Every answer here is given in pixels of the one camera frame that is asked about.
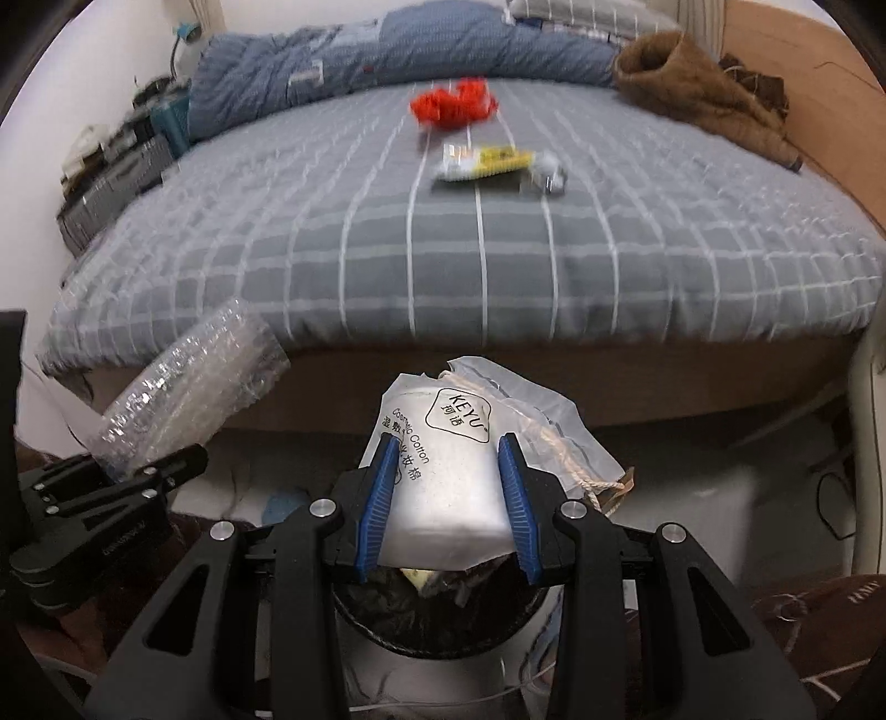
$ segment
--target gray plaid bed sheet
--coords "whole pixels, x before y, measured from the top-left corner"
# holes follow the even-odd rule
[[[146,364],[232,295],[288,350],[772,340],[867,324],[882,239],[821,178],[612,90],[490,85],[498,116],[445,136],[408,112],[425,83],[198,146],[84,257],[43,368]],[[443,143],[551,150],[566,193],[507,177],[435,184]]]

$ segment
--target silver bolt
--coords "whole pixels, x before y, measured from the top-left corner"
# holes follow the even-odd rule
[[[581,520],[587,515],[587,507],[578,500],[567,500],[560,505],[560,512],[570,520]]]
[[[330,500],[328,497],[321,497],[319,500],[315,500],[311,503],[309,509],[311,514],[316,518],[328,518],[335,512],[335,500]]]
[[[669,543],[680,544],[686,539],[686,529],[676,522],[669,522],[662,528],[662,537]]]
[[[209,536],[213,540],[227,540],[234,534],[234,523],[228,522],[227,520],[222,520],[221,522],[216,522],[209,529]]]

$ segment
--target wooden panel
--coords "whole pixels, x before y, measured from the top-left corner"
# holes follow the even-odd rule
[[[727,0],[723,50],[784,78],[790,142],[886,227],[886,95],[849,38],[794,12]]]
[[[576,403],[589,427],[681,418],[811,394],[844,376],[855,336],[781,342],[528,348],[486,356]],[[457,351],[341,350],[293,357],[289,370],[228,427],[367,433],[401,372],[436,377]],[[138,370],[96,370],[102,411]]]

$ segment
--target blue quilt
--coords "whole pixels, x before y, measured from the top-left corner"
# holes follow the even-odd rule
[[[292,35],[218,35],[192,81],[189,132],[203,140],[290,107],[403,82],[483,76],[609,87],[617,51],[508,25],[501,9],[468,0]]]

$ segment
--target pillow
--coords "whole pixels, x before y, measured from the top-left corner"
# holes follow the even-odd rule
[[[660,30],[679,30],[667,15],[638,0],[510,0],[515,20],[536,18],[564,25],[589,27],[596,33],[633,40]]]

